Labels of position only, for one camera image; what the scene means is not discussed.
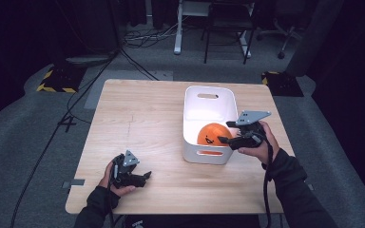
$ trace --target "desk leg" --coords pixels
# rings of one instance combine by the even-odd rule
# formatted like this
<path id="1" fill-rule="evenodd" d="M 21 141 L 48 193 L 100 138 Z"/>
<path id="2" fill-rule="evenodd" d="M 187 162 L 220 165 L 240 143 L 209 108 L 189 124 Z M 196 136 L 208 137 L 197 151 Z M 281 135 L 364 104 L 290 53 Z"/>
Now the desk leg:
<path id="1" fill-rule="evenodd" d="M 245 40 L 245 35 L 247 34 L 247 31 L 243 33 L 243 35 L 240 38 L 240 44 L 242 48 L 242 54 L 245 54 L 245 51 L 247 51 L 247 41 Z M 248 50 L 247 59 L 251 58 L 251 50 Z"/>
<path id="2" fill-rule="evenodd" d="M 179 3 L 178 25 L 176 34 L 176 44 L 174 46 L 174 54 L 182 53 L 182 40 L 183 40 L 183 0 Z"/>

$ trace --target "yellow and black floor marking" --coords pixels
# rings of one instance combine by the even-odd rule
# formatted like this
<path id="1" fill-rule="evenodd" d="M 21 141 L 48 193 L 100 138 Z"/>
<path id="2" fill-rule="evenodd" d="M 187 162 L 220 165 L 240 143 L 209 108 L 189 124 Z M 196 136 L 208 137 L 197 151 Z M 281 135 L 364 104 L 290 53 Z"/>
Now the yellow and black floor marking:
<path id="1" fill-rule="evenodd" d="M 63 71 L 53 66 L 44 76 L 43 81 L 37 87 L 37 91 L 78 92 L 85 72 L 86 68 L 72 68 L 71 70 Z"/>
<path id="2" fill-rule="evenodd" d="M 285 72 L 266 71 L 260 78 L 262 83 L 269 87 L 272 96 L 304 97 L 296 78 Z"/>

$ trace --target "table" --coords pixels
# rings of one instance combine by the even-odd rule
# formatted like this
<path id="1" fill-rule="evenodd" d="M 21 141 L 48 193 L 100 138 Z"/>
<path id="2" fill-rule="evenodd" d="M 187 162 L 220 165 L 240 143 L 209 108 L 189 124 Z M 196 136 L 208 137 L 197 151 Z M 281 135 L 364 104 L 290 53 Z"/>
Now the table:
<path id="1" fill-rule="evenodd" d="M 264 170 L 258 159 L 234 152 L 225 165 L 183 159 L 183 104 L 189 86 L 231 89 L 238 111 L 269 110 L 265 118 L 289 155 L 292 146 L 267 86 L 107 80 L 86 138 L 66 209 L 78 214 L 106 165 L 127 149 L 140 160 L 134 174 L 152 171 L 144 188 L 124 196 L 117 214 L 262 214 Z M 282 213 L 275 185 L 268 186 L 271 213 Z"/>
<path id="2" fill-rule="evenodd" d="M 207 16 L 210 1 L 189 1 L 179 0 L 179 10 L 177 15 L 177 33 L 176 43 L 174 45 L 174 54 L 181 54 L 183 42 L 183 16 Z M 245 40 L 245 32 L 240 38 L 242 52 L 245 54 L 247 50 L 247 41 Z M 251 57 L 251 51 L 248 51 L 247 58 Z"/>

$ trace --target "person's left hand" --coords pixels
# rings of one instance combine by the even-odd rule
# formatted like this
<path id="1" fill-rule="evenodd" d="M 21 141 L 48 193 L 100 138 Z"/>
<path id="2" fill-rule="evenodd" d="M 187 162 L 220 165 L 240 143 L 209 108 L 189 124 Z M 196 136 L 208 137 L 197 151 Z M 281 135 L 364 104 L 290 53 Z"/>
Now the person's left hand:
<path id="1" fill-rule="evenodd" d="M 107 165 L 105 175 L 100 180 L 99 186 L 107 188 L 109 175 L 111 173 L 111 167 L 112 167 L 112 161 Z M 111 184 L 111 186 L 110 186 L 111 192 L 115 193 L 115 195 L 117 195 L 119 197 L 122 197 L 122 196 L 134 191 L 135 188 L 136 187 L 133 185 L 121 187 L 121 188 L 116 188 L 113 184 Z"/>

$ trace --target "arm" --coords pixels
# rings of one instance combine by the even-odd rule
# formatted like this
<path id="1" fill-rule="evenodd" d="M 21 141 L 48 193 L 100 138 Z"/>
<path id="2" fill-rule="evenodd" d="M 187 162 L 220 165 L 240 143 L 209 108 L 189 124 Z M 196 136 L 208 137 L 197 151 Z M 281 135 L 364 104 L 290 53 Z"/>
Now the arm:
<path id="1" fill-rule="evenodd" d="M 337 227 L 304 182 L 307 174 L 298 160 L 279 147 L 267 123 L 259 123 L 273 148 L 269 177 L 275 182 L 277 196 L 290 227 Z M 268 164 L 268 146 L 265 141 L 258 148 L 240 148 L 238 151 Z"/>
<path id="2" fill-rule="evenodd" d="M 110 192 L 107 191 L 112 162 L 106 167 L 106 172 L 100 180 L 99 185 L 90 193 L 87 198 L 87 206 L 82 209 L 75 221 L 75 228 L 94 228 L 103 227 L 106 215 L 112 213 L 109 209 L 109 198 L 111 198 L 111 208 L 114 209 L 118 205 L 118 200 L 133 190 L 135 186 L 127 186 L 117 189 L 114 185 L 110 185 Z"/>

